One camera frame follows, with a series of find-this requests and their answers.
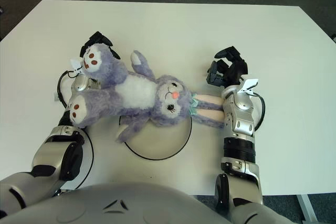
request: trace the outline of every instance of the plush toy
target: plush toy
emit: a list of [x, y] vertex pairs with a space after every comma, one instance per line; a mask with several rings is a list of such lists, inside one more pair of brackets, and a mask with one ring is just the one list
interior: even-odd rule
[[178, 124], [190, 115], [198, 122], [223, 127], [223, 101], [211, 95], [191, 94], [179, 79], [155, 78], [146, 58], [131, 55], [134, 72], [115, 58], [105, 44], [94, 44], [83, 57], [84, 74], [99, 80], [100, 90], [80, 92], [69, 103], [74, 126], [85, 127], [108, 115], [122, 115], [117, 140], [124, 142], [150, 119], [157, 126]]

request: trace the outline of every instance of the white table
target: white table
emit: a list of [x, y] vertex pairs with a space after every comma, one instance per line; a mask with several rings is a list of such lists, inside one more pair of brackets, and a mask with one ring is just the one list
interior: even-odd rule
[[[63, 112], [54, 101], [57, 80], [97, 30], [129, 69], [138, 49], [156, 76], [169, 73], [213, 95], [220, 89], [206, 83], [206, 70], [215, 53], [234, 45], [267, 106], [256, 133], [263, 194], [336, 191], [336, 44], [289, 6], [42, 1], [0, 43], [0, 178], [30, 170]], [[95, 160], [84, 185], [141, 181], [213, 195], [219, 130], [194, 124], [178, 155], [146, 161], [114, 141], [117, 128], [117, 118], [105, 118], [89, 130]]]

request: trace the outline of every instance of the white circular plate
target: white circular plate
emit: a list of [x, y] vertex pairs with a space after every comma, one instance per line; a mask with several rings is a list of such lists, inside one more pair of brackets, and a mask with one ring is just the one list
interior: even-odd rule
[[188, 142], [192, 127], [191, 118], [174, 126], [155, 126], [149, 120], [146, 126], [126, 142], [128, 148], [140, 157], [163, 160], [177, 154]]

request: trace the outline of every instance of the plush paw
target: plush paw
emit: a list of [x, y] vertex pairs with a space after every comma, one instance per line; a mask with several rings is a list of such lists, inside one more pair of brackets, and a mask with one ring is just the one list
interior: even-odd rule
[[97, 72], [102, 64], [101, 51], [95, 44], [89, 47], [83, 56], [83, 67], [89, 73]]
[[75, 97], [69, 104], [70, 120], [74, 125], [80, 125], [87, 116], [85, 98], [81, 95]]

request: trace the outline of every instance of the bunny ear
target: bunny ear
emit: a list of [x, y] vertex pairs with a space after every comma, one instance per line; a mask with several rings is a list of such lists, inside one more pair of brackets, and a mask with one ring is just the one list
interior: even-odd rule
[[149, 120], [148, 115], [122, 116], [120, 126], [117, 132], [117, 142], [125, 142], [132, 138], [137, 132], [145, 126]]
[[196, 94], [197, 108], [207, 110], [223, 110], [223, 99], [209, 94]]
[[196, 109], [196, 113], [192, 115], [192, 118], [198, 123], [211, 127], [224, 127], [224, 112], [220, 110]]
[[142, 74], [143, 76], [146, 76], [152, 80], [155, 80], [155, 76], [153, 74], [152, 69], [148, 66], [148, 62], [142, 53], [135, 50], [131, 54], [131, 61], [132, 61], [132, 68], [134, 71], [138, 74]]

